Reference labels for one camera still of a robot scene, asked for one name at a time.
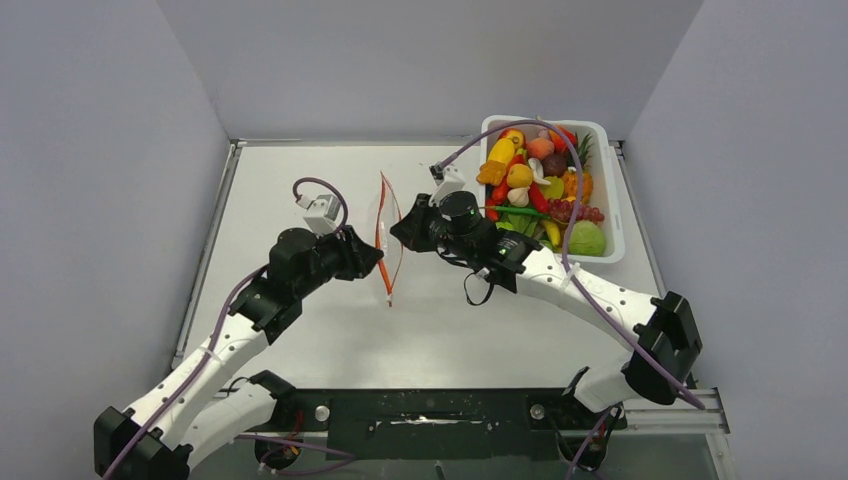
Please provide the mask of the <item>clear zip top bag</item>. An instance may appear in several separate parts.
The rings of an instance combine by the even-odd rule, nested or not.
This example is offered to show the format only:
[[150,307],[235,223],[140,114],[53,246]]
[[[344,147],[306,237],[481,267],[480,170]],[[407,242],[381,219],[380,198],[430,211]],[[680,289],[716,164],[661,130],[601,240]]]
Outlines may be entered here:
[[379,173],[379,183],[368,205],[365,240],[380,250],[382,258],[374,268],[372,290],[379,303],[392,308],[405,255],[405,248],[391,235],[390,228],[402,216],[395,189],[384,171]]

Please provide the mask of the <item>purple toy grapes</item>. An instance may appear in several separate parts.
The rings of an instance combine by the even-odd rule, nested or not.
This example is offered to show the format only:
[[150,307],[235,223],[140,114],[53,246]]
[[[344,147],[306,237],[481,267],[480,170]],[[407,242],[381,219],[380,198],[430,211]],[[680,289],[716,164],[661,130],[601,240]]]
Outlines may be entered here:
[[576,211],[575,219],[577,221],[590,221],[595,225],[600,225],[605,220],[605,215],[598,208],[591,205],[576,204],[574,199],[550,199],[548,203],[549,217],[562,225],[571,222],[574,211]]

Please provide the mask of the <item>toy pineapple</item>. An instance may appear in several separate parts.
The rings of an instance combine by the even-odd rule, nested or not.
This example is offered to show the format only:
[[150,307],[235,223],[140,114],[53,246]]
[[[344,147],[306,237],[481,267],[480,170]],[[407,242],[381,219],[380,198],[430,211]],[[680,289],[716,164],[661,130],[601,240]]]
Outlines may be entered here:
[[579,142],[576,145],[576,152],[580,165],[581,176],[578,176],[577,167],[574,161],[571,161],[566,173],[562,177],[565,186],[566,198],[577,197],[577,193],[579,192],[579,181],[582,181],[582,189],[580,190],[580,192],[582,193],[581,202],[583,204],[589,203],[591,194],[593,192],[593,179],[587,167],[588,160],[591,158],[590,150],[592,146],[593,137],[591,134],[586,134],[579,139]]

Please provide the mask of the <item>yellow toy lemon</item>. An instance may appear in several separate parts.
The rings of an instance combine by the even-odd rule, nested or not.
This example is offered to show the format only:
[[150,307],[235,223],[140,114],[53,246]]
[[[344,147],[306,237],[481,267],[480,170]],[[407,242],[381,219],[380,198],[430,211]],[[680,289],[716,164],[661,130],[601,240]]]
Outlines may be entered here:
[[517,163],[510,167],[506,184],[510,189],[526,188],[534,183],[534,172],[527,164]]

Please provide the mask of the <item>white plastic food bin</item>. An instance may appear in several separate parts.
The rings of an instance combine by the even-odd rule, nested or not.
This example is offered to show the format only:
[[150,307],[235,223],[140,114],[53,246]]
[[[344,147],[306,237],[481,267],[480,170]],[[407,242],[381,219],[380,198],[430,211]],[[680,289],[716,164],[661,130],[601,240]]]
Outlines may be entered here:
[[[548,130],[527,122],[518,125],[519,120],[518,116],[492,115],[483,121],[481,131],[488,136],[480,141],[480,165],[483,172],[477,178],[478,199],[484,202],[484,206],[512,207],[507,201],[507,194],[511,189],[506,184],[506,176],[512,165],[523,163],[534,172],[534,183],[529,186],[530,204],[527,207],[548,213],[550,199],[567,199],[562,177],[574,159],[568,150],[564,153],[555,152],[544,160],[529,158],[526,144],[534,138],[549,139]],[[568,253],[568,258],[571,262],[581,264],[616,263],[624,256],[624,233],[613,176],[617,157],[609,144],[607,133],[601,125],[589,121],[554,120],[552,123],[574,133],[578,141],[586,134],[592,135],[593,146],[587,167],[593,179],[593,192],[589,203],[585,205],[596,207],[605,215],[604,222],[598,225],[606,237],[604,255],[583,256]],[[504,137],[512,139],[516,146],[513,159],[507,165],[488,162],[487,156],[493,144]],[[569,238],[565,239],[564,235],[571,222],[562,225],[550,217],[536,218],[485,210],[484,216],[493,220],[497,227],[524,233],[556,253],[560,253],[563,248],[567,249]]]

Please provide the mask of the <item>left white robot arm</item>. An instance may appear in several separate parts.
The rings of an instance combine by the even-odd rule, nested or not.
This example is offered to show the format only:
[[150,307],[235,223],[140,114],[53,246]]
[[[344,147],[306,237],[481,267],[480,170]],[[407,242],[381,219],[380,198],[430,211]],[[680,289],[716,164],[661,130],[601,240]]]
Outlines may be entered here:
[[260,373],[216,400],[246,363],[266,350],[327,282],[367,277],[382,259],[350,226],[317,236],[283,231],[269,261],[228,295],[211,335],[151,391],[94,423],[94,468],[103,479],[186,479],[205,458],[270,420],[291,385]]

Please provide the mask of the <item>green toy cabbage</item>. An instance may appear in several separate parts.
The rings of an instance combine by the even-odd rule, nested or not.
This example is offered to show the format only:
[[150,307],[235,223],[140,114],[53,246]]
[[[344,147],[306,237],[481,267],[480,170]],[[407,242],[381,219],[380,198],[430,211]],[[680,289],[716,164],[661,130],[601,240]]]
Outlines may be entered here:
[[571,255],[603,256],[606,246],[606,237],[598,225],[590,221],[577,221],[572,228],[567,250]]

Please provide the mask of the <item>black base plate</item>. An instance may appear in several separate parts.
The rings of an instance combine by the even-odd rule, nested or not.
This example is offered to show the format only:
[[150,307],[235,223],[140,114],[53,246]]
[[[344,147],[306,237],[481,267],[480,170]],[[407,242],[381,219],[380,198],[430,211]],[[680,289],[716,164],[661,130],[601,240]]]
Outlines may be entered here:
[[332,460],[555,461],[600,417],[560,388],[296,389],[254,430],[323,438]]

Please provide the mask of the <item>toy peach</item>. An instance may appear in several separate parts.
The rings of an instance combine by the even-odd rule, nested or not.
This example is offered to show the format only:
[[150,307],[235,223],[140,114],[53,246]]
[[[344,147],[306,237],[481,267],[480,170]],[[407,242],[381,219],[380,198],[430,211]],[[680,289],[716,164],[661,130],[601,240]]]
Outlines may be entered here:
[[556,152],[555,144],[547,138],[534,138],[526,144],[529,158],[544,160]]

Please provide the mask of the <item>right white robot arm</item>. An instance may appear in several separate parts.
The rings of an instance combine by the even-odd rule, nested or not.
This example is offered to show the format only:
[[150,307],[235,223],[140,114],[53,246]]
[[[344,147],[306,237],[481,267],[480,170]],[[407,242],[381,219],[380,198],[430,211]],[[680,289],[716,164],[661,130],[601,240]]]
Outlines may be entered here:
[[684,384],[703,343],[681,295],[669,292],[659,298],[607,281],[531,237],[497,227],[468,191],[453,192],[439,203],[418,195],[390,233],[411,251],[437,252],[493,287],[556,306],[625,349],[608,364],[574,377],[562,400],[572,425],[588,426],[603,410],[637,398],[705,407]]

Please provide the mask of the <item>green toy chili pepper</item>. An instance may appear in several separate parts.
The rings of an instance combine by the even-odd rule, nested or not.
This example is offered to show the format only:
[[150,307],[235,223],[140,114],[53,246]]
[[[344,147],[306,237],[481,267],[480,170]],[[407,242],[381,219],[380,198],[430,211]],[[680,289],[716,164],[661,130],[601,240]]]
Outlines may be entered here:
[[499,214],[513,214],[513,215],[524,215],[536,218],[548,218],[549,214],[545,212],[537,211],[533,208],[529,207],[508,207],[508,206],[497,206],[497,205],[485,205],[481,207],[482,210],[485,211],[493,211]]

